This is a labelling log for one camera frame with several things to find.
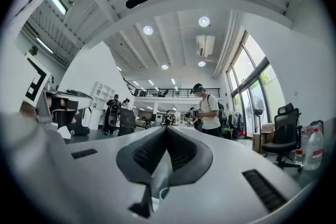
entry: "white wall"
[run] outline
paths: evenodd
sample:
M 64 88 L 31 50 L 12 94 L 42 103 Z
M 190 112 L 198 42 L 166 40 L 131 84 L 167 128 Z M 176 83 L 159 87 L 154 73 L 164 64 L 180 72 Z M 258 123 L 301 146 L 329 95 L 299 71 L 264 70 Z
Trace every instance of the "white wall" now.
M 303 0 L 292 30 L 245 14 L 243 27 L 258 42 L 300 124 L 336 116 L 336 48 L 332 23 L 319 0 Z
M 32 44 L 22 33 L 18 35 L 17 39 L 15 40 L 15 44 L 22 55 L 29 52 L 30 48 L 35 45 Z M 39 49 L 35 58 L 54 76 L 54 86 L 56 87 L 60 84 L 66 69 L 52 61 L 49 57 L 46 56 L 46 54 L 47 52 Z
M 92 95 L 97 81 L 114 89 L 119 95 L 120 102 L 128 98 L 130 105 L 133 105 L 134 96 L 123 81 L 111 51 L 104 42 L 100 42 L 92 49 L 83 47 L 79 51 L 65 73 L 59 90 L 75 89 Z

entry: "black office chair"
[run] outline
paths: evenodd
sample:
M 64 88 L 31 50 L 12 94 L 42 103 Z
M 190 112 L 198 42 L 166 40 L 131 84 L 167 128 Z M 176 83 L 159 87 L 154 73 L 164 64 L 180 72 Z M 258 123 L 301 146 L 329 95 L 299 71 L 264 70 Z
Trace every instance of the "black office chair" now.
M 288 154 L 301 147 L 302 126 L 298 126 L 299 115 L 299 109 L 294 109 L 291 103 L 279 108 L 278 115 L 274 117 L 275 134 L 273 141 L 262 145 L 261 148 L 266 152 L 278 154 L 275 164 L 280 168 L 297 167 L 300 173 L 302 167 L 299 164 L 290 164 L 282 160 L 286 156 L 293 161 Z

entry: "man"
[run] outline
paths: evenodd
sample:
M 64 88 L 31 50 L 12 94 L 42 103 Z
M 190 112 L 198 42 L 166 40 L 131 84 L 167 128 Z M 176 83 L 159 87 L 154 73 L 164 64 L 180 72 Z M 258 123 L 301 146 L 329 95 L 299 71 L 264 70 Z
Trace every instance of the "man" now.
M 202 132 L 220 137 L 221 123 L 218 118 L 217 99 L 213 95 L 207 94 L 206 90 L 200 83 L 194 86 L 193 91 L 198 97 L 202 97 L 202 100 L 199 104 L 200 113 L 198 114 L 199 119 L 203 118 Z
M 104 123 L 104 135 L 108 135 L 109 132 L 110 134 L 113 135 L 115 129 L 116 129 L 116 125 L 117 125 L 117 121 L 118 121 L 118 116 L 120 115 L 120 109 L 121 109 L 121 103 L 118 100 L 119 95 L 115 94 L 113 99 L 108 101 L 106 104 L 109 106 L 106 110 L 106 115 L 105 115 L 105 123 Z M 110 115 L 113 114 L 115 115 L 115 125 L 111 126 L 109 123 L 109 117 Z

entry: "backpack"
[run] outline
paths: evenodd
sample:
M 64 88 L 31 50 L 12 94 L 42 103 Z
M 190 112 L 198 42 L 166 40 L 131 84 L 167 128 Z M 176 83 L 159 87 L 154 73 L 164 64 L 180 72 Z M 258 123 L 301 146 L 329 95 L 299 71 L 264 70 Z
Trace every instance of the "backpack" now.
M 109 125 L 116 126 L 119 114 L 119 101 L 113 100 L 113 103 L 110 105 L 110 115 L 109 115 Z
M 207 101 L 208 101 L 209 106 L 210 106 L 210 104 L 209 104 L 210 95 L 211 94 L 208 94 L 208 97 L 207 97 Z M 221 127 L 223 127 L 227 122 L 227 117 L 226 117 L 226 114 L 224 112 L 224 106 L 219 102 L 217 102 L 217 103 L 218 103 L 218 118 L 219 118 L 219 122 L 221 124 Z M 202 101 L 200 101 L 199 107 L 202 109 Z

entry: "plastic bottle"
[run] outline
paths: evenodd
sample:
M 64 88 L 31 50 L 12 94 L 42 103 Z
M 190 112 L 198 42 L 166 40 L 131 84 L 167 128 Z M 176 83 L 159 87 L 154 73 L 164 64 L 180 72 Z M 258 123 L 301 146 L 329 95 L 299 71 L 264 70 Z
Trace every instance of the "plastic bottle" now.
M 305 170 L 316 170 L 320 167 L 323 155 L 323 134 L 318 128 L 314 128 L 314 132 L 309 138 L 306 157 L 304 159 Z
M 310 135 L 308 135 L 306 130 L 301 131 L 301 147 L 295 151 L 295 158 L 294 158 L 295 164 L 303 166 L 309 138 Z

